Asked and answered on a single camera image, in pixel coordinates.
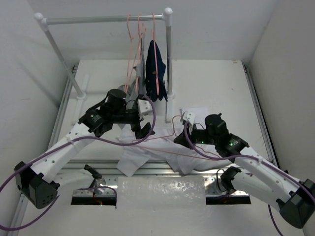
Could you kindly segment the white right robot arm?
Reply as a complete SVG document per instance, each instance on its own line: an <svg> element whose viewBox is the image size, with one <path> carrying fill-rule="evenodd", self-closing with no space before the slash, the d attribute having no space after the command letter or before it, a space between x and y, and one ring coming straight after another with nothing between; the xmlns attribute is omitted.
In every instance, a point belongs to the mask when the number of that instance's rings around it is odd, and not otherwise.
<svg viewBox="0 0 315 236"><path fill-rule="evenodd" d="M174 140L190 149L197 144L212 145L219 157L202 154L210 160L229 160L232 166L220 176L227 192L241 190L277 210L291 226L301 229L315 212L315 183L301 181L260 157L242 138L230 133L221 114L205 117L205 127L196 128L195 115L184 112L182 133Z"/></svg>

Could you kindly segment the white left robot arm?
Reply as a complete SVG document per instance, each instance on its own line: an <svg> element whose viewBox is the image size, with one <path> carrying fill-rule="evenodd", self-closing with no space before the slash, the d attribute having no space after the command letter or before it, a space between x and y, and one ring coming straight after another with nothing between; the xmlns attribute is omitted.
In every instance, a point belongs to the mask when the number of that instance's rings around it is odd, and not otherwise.
<svg viewBox="0 0 315 236"><path fill-rule="evenodd" d="M20 162L14 170L18 189L37 208L47 207L58 195L58 189L68 182L79 184L79 188L89 188L102 179L101 174L89 165L73 177L59 177L58 172L82 149L93 141L102 140L102 135L110 131L114 124L129 124L139 144L154 134L154 122L143 127L143 116L155 112L153 102L139 95L128 108L126 93L111 89L99 103L88 108L73 128L54 146L29 164Z"/></svg>

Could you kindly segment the white shirt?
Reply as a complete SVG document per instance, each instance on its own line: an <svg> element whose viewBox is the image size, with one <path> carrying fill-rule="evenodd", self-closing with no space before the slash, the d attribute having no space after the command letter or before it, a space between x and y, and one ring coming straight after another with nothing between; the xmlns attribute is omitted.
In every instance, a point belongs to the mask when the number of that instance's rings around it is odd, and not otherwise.
<svg viewBox="0 0 315 236"><path fill-rule="evenodd" d="M228 160L210 160L194 150L174 143L174 139L182 132L180 115L183 112L184 110L177 112L171 124L157 125L153 137L138 145L124 147L116 168L131 177L148 161L166 161L173 171L185 175L192 173L193 170L206 171L230 165Z"/></svg>

